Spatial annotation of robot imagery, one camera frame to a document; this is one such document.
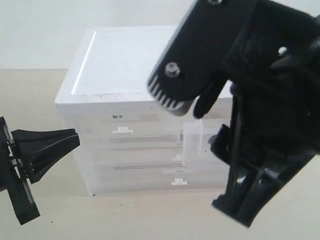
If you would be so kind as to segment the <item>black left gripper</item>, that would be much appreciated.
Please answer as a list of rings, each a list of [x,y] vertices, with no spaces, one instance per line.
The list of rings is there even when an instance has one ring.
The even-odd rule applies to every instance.
[[[53,131],[9,131],[5,118],[0,118],[0,190],[7,191],[20,225],[40,216],[23,172],[23,164],[15,153],[15,144],[23,160],[28,160],[28,177],[35,184],[59,160],[80,146],[73,128]]]

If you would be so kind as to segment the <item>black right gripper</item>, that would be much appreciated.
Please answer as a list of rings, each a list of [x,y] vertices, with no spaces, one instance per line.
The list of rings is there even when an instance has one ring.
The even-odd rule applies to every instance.
[[[231,81],[229,153],[320,152],[320,25],[271,0],[257,5],[225,61],[196,99],[202,118]]]

